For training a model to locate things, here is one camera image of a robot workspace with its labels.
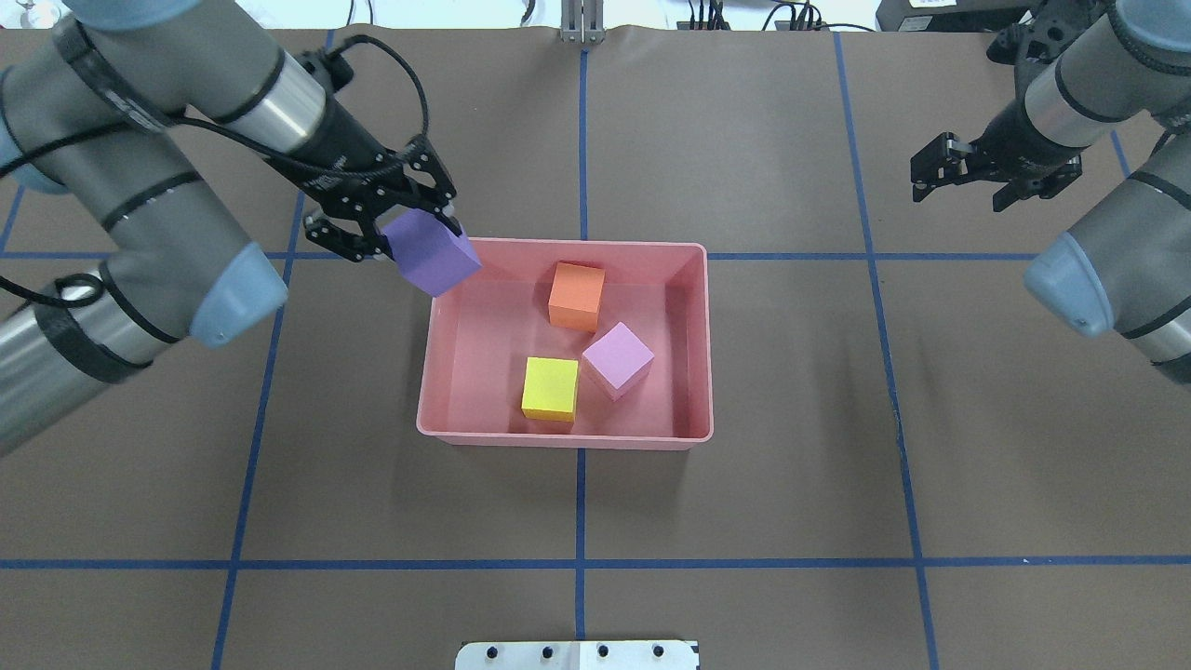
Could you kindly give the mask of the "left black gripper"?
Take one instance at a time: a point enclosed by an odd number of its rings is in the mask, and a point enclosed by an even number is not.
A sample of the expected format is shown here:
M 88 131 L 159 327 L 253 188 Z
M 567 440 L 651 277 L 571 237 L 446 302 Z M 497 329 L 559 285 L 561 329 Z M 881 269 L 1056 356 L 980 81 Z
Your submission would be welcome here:
M 303 212 L 307 242 L 353 262 L 392 261 L 391 242 L 376 221 L 394 206 L 420 209 L 451 234 L 463 234 L 454 209 L 459 188 L 428 134 L 413 134 L 404 148 L 391 152 L 391 187 L 380 177 L 342 175 L 382 169 L 386 155 L 339 102 L 325 102 L 319 112 L 306 104 L 289 115 L 288 156 L 318 168 L 288 170 L 289 182 L 323 205 Z M 335 171 L 341 174 L 336 177 Z

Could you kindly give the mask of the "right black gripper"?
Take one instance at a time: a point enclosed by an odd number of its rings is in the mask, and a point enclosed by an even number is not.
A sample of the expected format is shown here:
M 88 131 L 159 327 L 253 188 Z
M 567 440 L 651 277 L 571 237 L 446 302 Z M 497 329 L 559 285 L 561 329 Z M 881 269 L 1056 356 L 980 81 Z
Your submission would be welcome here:
M 992 196 L 996 213 L 1031 198 L 1050 200 L 1080 179 L 1079 171 L 1055 170 L 1084 150 L 1047 139 L 1030 123 L 1024 102 L 1012 102 L 987 124 L 977 148 L 952 132 L 940 133 L 919 148 L 910 158 L 912 200 L 923 202 L 937 188 L 981 179 L 979 156 L 992 179 L 1006 182 Z

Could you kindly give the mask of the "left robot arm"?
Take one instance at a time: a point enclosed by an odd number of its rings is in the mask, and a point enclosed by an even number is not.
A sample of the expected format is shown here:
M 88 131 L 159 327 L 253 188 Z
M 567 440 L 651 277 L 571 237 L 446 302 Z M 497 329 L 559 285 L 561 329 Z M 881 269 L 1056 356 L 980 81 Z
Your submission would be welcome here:
M 4 453 L 12 453 L 177 342 L 222 347 L 273 317 L 288 286 L 172 140 L 202 129 L 251 150 L 314 200 L 310 242 L 342 259 L 404 261 L 391 209 L 434 223 L 448 246 L 470 243 L 459 195 L 420 131 L 386 148 L 337 99 L 345 52 L 374 35 L 299 55 L 233 1 L 71 1 L 46 45 L 4 71 L 4 177 L 70 194 L 114 253 L 93 270 L 30 289 L 4 321 Z

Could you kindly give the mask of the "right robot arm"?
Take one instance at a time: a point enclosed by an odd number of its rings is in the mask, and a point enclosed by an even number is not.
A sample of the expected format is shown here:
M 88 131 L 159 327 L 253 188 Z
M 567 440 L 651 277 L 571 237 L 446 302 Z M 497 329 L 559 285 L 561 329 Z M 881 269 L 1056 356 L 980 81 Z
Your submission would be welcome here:
M 1174 386 L 1190 382 L 1190 5 L 1041 1 L 997 35 L 1015 98 L 975 140 L 944 132 L 911 157 L 915 202 L 937 188 L 998 183 L 992 208 L 1048 200 L 1083 154 L 1149 114 L 1160 139 L 1024 273 L 1025 289 L 1085 338 L 1114 331 Z

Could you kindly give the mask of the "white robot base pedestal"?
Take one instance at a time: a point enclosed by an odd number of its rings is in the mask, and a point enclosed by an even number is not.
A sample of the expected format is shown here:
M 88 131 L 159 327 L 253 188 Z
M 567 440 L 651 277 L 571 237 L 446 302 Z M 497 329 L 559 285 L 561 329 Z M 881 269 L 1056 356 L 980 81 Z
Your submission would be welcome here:
M 694 641 L 676 639 L 488 641 L 459 649 L 455 669 L 701 669 Z

